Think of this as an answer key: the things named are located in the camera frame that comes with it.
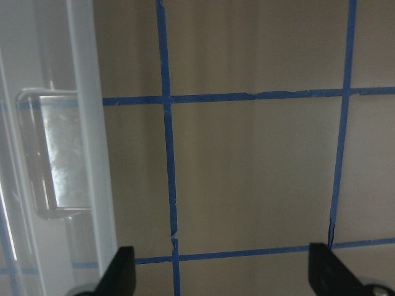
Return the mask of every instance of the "blue tape line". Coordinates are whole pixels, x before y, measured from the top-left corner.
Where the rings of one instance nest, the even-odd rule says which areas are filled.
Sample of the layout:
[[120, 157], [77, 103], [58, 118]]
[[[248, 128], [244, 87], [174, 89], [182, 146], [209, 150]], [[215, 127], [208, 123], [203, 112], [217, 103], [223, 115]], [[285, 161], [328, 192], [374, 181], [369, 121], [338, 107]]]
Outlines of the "blue tape line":
[[165, 120], [165, 141], [166, 141], [166, 159], [167, 159], [167, 182], [168, 198], [170, 206], [170, 232], [173, 243], [172, 263], [173, 263], [173, 285], [174, 295], [180, 296], [180, 264], [178, 262], [178, 240], [174, 238], [178, 230], [177, 222], [177, 198], [175, 186], [175, 161], [174, 161], [174, 141], [173, 141], [173, 121], [172, 105], [170, 102], [164, 104]]
[[73, 262], [74, 269], [96, 269], [99, 268], [97, 262]]
[[172, 261], [173, 261], [173, 288], [174, 295], [181, 295], [181, 281], [180, 281], [180, 256], [178, 254], [178, 239], [172, 238], [173, 244], [173, 253], [172, 253]]
[[170, 95], [170, 73], [168, 69], [167, 33], [165, 7], [162, 0], [156, 0], [156, 15], [159, 35], [160, 74], [162, 77], [162, 94]]
[[333, 241], [335, 239], [335, 226], [339, 203], [341, 169], [343, 166], [344, 142], [346, 140], [347, 115], [352, 72], [352, 53], [354, 47], [354, 33], [356, 24], [356, 9], [357, 1], [350, 0], [347, 22], [346, 60], [344, 63], [343, 98], [341, 101], [338, 147], [336, 151], [335, 175], [333, 178], [332, 201], [330, 210], [330, 225], [328, 230], [328, 248], [330, 249], [332, 248]]
[[0, 112], [2, 112], [2, 111], [8, 111], [8, 108], [7, 108], [8, 106], [7, 106], [7, 104], [5, 103], [5, 102], [1, 102], [0, 101]]
[[370, 247], [378, 245], [390, 245], [395, 244], [395, 239], [375, 239], [375, 240], [364, 240], [360, 242], [342, 242], [340, 244], [333, 244], [333, 249], [346, 249], [356, 247]]
[[162, 95], [164, 97], [164, 121], [167, 159], [168, 200], [170, 205], [170, 232], [173, 244], [172, 266], [174, 296], [181, 295], [180, 264], [178, 259], [178, 240], [174, 237], [177, 233], [177, 204], [175, 187], [175, 162], [173, 141], [172, 102], [170, 97], [170, 73], [168, 67], [167, 33], [165, 7], [162, 0], [156, 0], [157, 26], [159, 35], [160, 73], [162, 78]]
[[[383, 88], [351, 88], [349, 94], [360, 94], [361, 96], [378, 94], [395, 94], [395, 87]], [[274, 99], [303, 99], [307, 97], [340, 97], [343, 89], [313, 89], [310, 91], [269, 91], [260, 94], [246, 94], [244, 92], [231, 94], [191, 94], [185, 96], [171, 96], [172, 104], [205, 103], [205, 102], [232, 102]], [[103, 106], [115, 105], [149, 105], [163, 104], [168, 96], [148, 97], [105, 97]]]
[[243, 250], [243, 251], [229, 251], [229, 252], [205, 253], [205, 254], [195, 254], [195, 255], [180, 255], [180, 261], [274, 255], [274, 254], [283, 254], [283, 253], [298, 253], [298, 252], [307, 252], [308, 250], [309, 250], [309, 246], [303, 245], [300, 247], [284, 247], [284, 248], [272, 248], [272, 249], [260, 249], [260, 250]]
[[153, 97], [105, 97], [103, 106], [123, 106], [123, 105], [149, 105], [163, 104], [162, 96]]
[[375, 94], [395, 94], [395, 88], [352, 88], [351, 94], [360, 94], [361, 96], [370, 96]]
[[22, 268], [22, 274], [32, 274], [34, 276], [39, 275], [38, 269], [36, 268]]
[[135, 259], [136, 265], [172, 262], [171, 257], [152, 257]]
[[18, 110], [39, 110], [42, 107], [45, 108], [78, 108], [78, 101], [76, 99], [58, 99], [58, 100], [45, 100], [45, 101], [33, 101], [33, 102], [21, 102], [17, 104]]
[[172, 105], [164, 105], [165, 117], [165, 140], [166, 140], [166, 158], [167, 158], [167, 184], [170, 205], [170, 229], [173, 237], [178, 230], [177, 225], [177, 194], [175, 187], [175, 161], [174, 161], [174, 144], [173, 144], [173, 120]]
[[305, 97], [339, 97], [342, 96], [342, 89], [313, 89], [310, 91], [268, 91], [260, 94], [201, 94], [190, 96], [173, 96], [175, 104], [199, 103], [199, 102], [229, 102], [229, 101], [253, 101], [272, 99], [300, 99]]
[[0, 244], [2, 246], [2, 250], [4, 252], [4, 259], [6, 260], [6, 268], [7, 274], [10, 276], [10, 284], [11, 284], [11, 289], [12, 289], [12, 295], [13, 296], [19, 296], [19, 287], [18, 287], [18, 282], [17, 282], [17, 277], [15, 275], [15, 266], [14, 266], [14, 259], [12, 255], [12, 250], [10, 246], [10, 241], [9, 241], [9, 236], [6, 232], [6, 226], [5, 226], [5, 217], [4, 215], [0, 215]]

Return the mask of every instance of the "beige wall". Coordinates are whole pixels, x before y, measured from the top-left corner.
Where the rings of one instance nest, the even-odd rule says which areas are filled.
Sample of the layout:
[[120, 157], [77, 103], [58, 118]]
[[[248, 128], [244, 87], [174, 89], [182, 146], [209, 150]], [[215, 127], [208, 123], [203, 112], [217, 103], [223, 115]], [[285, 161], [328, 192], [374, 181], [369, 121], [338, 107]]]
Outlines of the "beige wall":
[[[342, 88], [345, 0], [164, 0], [173, 95]], [[161, 95], [154, 0], [96, 0], [104, 97]], [[395, 3], [360, 0], [352, 87], [395, 86]], [[173, 105], [180, 254], [325, 242], [340, 97]], [[105, 107], [119, 245], [170, 256], [161, 105]], [[350, 98], [335, 242], [395, 237], [395, 95]], [[395, 247], [336, 251], [395, 287]], [[183, 295], [312, 295], [306, 253], [180, 263]], [[172, 295], [171, 263], [137, 295]]]

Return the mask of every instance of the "clear plastic container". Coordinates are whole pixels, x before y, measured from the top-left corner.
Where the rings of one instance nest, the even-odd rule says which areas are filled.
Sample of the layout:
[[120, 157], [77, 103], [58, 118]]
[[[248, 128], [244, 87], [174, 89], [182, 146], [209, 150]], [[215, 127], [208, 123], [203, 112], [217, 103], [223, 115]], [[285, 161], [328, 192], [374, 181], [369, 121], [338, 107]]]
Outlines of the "clear plastic container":
[[94, 286], [116, 251], [91, 1], [0, 9], [0, 290]]

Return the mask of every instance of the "black clamp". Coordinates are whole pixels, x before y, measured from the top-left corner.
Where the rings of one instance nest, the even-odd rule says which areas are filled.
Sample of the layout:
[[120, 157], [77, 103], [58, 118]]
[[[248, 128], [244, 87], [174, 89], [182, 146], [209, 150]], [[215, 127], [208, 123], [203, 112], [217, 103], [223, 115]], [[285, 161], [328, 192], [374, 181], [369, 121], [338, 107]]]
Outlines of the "black clamp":
[[317, 296], [395, 296], [389, 287], [364, 286], [324, 244], [310, 244], [309, 283]]
[[132, 296], [135, 288], [135, 252], [133, 247], [120, 247], [96, 289], [76, 296]]

